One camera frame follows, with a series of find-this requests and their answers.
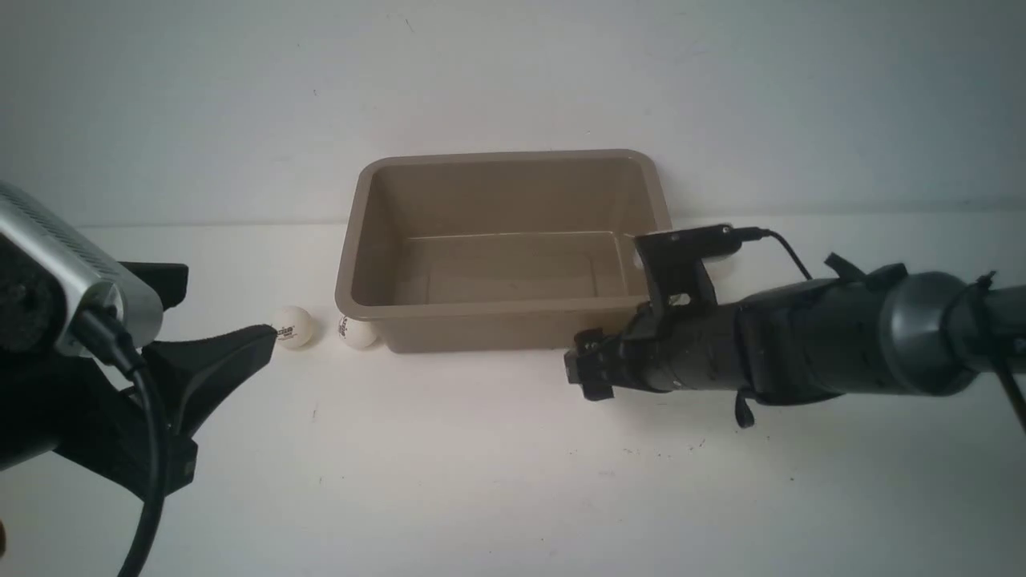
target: white wall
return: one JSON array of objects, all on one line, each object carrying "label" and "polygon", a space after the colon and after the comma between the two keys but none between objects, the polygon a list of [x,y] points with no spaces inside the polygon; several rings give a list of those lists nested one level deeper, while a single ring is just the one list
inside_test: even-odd
[{"label": "white wall", "polygon": [[383,156],[630,147],[675,216],[1026,207],[1018,1],[5,0],[0,178],[77,225],[345,218]]}]

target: black cable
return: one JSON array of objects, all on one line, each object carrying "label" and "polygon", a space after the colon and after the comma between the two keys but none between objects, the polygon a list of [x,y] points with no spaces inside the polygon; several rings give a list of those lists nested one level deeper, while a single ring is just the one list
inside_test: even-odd
[{"label": "black cable", "polygon": [[791,257],[791,260],[794,261],[794,265],[798,267],[798,270],[801,271],[801,275],[805,277],[805,280],[813,279],[813,275],[808,274],[808,269],[806,269],[805,265],[802,264],[801,259],[798,258],[797,253],[794,252],[794,248],[791,248],[791,243],[788,242],[783,236],[781,236],[776,231],[770,230],[767,228],[743,227],[734,229],[733,231],[731,231],[731,234],[737,235],[737,237],[742,242],[748,242],[751,240],[760,240],[767,236],[776,238],[777,242],[780,242],[780,245],[783,246],[785,251],[787,251],[787,254]]},{"label": "black cable", "polygon": [[157,392],[156,383],[150,375],[150,370],[143,366],[131,375],[131,380],[139,391],[139,398],[146,416],[147,436],[150,446],[150,478],[143,498],[143,512],[139,515],[135,526],[135,536],[132,537],[128,554],[118,577],[135,577],[143,571],[150,555],[150,548],[157,536],[157,526],[160,524],[160,513],[164,509],[164,497],[167,495],[168,448],[170,438],[167,432],[167,419],[164,416],[164,403]]},{"label": "black cable", "polygon": [[777,231],[773,231],[770,229],[762,229],[762,233],[765,236],[772,236],[776,238],[777,242],[780,242],[780,245],[783,246],[785,251],[787,251],[788,255],[791,256],[791,260],[794,261],[794,265],[798,267],[798,270],[801,271],[801,275],[805,277],[805,280],[813,279],[813,275],[808,274],[808,269],[806,269],[805,265],[801,263],[801,259],[798,258],[798,255],[794,252],[794,248],[791,248],[791,244],[787,240],[785,240],[783,236],[781,236]]},{"label": "black cable", "polygon": [[146,419],[150,451],[150,477],[143,497],[143,511],[135,526],[128,554],[118,577],[136,577],[150,554],[160,514],[167,495],[170,437],[160,392],[146,360],[132,345],[131,335],[112,315],[101,309],[84,309],[76,316],[72,331],[85,348],[105,364],[112,364],[135,385]]}]

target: white table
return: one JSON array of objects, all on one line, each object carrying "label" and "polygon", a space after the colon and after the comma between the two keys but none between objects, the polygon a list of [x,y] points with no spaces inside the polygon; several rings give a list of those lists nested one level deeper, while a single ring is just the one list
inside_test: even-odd
[{"label": "white table", "polygon": [[[1026,282],[1024,213],[737,218],[816,263],[904,261]],[[396,355],[330,334],[344,225],[86,233],[125,260],[188,263],[162,338],[308,308],[328,329],[278,350],[203,425],[150,577],[1012,575],[1026,564],[1026,439],[992,378],[950,399],[753,407],[618,391],[585,401],[561,350]],[[793,280],[776,244],[713,270],[721,300]],[[53,455],[0,473],[0,574],[114,575],[139,501]]]}]

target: plastic bin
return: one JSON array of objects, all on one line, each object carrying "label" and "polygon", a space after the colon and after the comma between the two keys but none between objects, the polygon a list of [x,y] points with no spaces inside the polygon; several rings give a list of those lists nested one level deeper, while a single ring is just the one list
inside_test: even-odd
[{"label": "plastic bin", "polygon": [[630,150],[386,158],[356,185],[336,303],[395,352],[569,348],[646,300],[633,236],[670,227]]}]

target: white ping pong ball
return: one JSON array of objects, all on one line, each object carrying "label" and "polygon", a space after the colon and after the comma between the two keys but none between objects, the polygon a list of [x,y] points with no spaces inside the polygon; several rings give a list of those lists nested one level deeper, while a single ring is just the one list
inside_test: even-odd
[{"label": "white ping pong ball", "polygon": [[281,307],[274,312],[271,325],[278,332],[278,344],[286,349],[298,349],[314,335],[314,319],[300,307]]},{"label": "white ping pong ball", "polygon": [[343,315],[339,319],[339,338],[354,349],[365,349],[374,344],[378,334],[369,322]]}]

